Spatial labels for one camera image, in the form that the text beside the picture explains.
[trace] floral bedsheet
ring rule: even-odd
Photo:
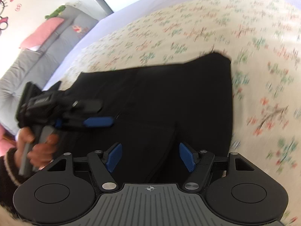
[[[187,62],[221,52],[232,60],[230,151],[241,153],[285,187],[289,205],[282,221],[301,225],[300,35],[301,11],[283,0],[185,2],[83,49],[63,77],[62,89],[82,71]]]

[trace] pink fabric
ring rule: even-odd
[[[9,141],[2,139],[5,134],[5,129],[0,125],[0,156],[5,155],[5,153],[12,147],[14,147]]]
[[[20,48],[34,48],[36,51],[63,21],[64,19],[57,17],[46,20],[21,43]]]

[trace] dark sleeve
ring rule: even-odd
[[[19,176],[19,170],[14,162],[16,148],[11,148],[5,156],[0,157],[0,203],[16,213],[13,205],[15,190],[26,180]]]

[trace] silver screw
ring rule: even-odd
[[[195,182],[188,182],[187,184],[184,185],[184,187],[189,190],[195,190],[199,188],[199,185]]]
[[[106,182],[106,183],[104,183],[104,184],[102,185],[102,187],[103,187],[104,189],[110,190],[110,189],[116,188],[117,185],[116,185],[115,183],[113,183],[113,182]]]
[[[72,107],[75,107],[78,104],[78,101],[75,101],[72,105]]]

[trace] green plush toy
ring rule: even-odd
[[[59,6],[52,14],[46,15],[45,19],[50,19],[59,16],[66,8],[66,5]]]

